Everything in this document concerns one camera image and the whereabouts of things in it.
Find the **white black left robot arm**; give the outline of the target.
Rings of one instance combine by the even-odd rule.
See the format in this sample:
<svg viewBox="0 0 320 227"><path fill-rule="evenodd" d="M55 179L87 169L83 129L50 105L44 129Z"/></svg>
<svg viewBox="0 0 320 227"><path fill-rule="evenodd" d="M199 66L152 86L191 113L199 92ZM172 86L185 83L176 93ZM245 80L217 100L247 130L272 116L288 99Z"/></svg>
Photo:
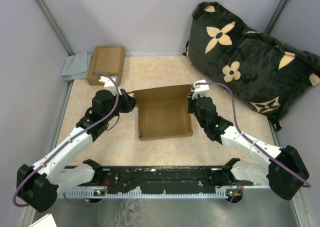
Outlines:
<svg viewBox="0 0 320 227"><path fill-rule="evenodd" d="M104 179L102 166L93 160L85 160L72 169L65 167L107 131L110 120L121 113L132 112L136 104L137 99L124 89L96 92L92 106L58 146L33 165L23 164L18 169L13 204L18 207L17 198L20 198L25 206L43 213L55 203L57 197L76 186L89 182L94 186L101 184Z"/></svg>

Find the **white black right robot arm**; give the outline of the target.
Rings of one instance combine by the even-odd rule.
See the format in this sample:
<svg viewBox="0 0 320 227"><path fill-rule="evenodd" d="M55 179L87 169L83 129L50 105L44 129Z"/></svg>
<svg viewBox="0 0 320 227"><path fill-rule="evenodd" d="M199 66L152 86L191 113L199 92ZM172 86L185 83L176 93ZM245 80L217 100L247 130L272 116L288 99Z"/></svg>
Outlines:
<svg viewBox="0 0 320 227"><path fill-rule="evenodd" d="M235 160L223 172L226 184L249 181L269 186L277 196L290 201L310 177L299 152L293 146L282 148L246 135L232 122L218 115L210 97L188 96L187 101L188 112L196 117L211 141L231 147L255 161Z"/></svg>

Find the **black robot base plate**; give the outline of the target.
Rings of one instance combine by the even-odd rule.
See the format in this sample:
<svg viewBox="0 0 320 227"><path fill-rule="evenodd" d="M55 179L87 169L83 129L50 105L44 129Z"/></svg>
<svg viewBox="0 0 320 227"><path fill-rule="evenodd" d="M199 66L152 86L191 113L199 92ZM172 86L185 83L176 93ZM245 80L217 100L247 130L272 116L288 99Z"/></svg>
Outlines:
<svg viewBox="0 0 320 227"><path fill-rule="evenodd" d="M112 171L111 176L113 179L103 179L101 185L91 185L91 186L81 186L81 187L105 187L108 194L116 193L127 193L140 187L144 194L160 194L164 190L167 194L213 194L216 188L221 188L223 186L236 186L240 182L233 185L213 185L213 181L209 179L209 174L212 173L210 169L227 169L231 170L233 164L238 161L237 158L232 158L225 165L172 165L172 166L102 166L107 168L122 167L119 172ZM130 171L134 167L156 167L161 169L172 169L179 168L180 170L176 175L172 173L167 173L166 171L161 171L160 175L155 177L154 181L147 182L142 177L138 178L138 181L129 180L128 176L125 174L123 168L128 167Z"/></svg>

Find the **brown cardboard box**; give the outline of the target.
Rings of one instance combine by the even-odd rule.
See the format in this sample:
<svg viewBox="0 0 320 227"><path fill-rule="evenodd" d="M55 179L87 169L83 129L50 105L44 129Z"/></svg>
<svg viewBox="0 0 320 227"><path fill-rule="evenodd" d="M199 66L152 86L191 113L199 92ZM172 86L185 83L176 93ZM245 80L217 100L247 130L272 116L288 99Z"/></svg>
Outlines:
<svg viewBox="0 0 320 227"><path fill-rule="evenodd" d="M137 99L140 141L192 136L192 119L188 113L190 84L140 89L131 93Z"/></svg>

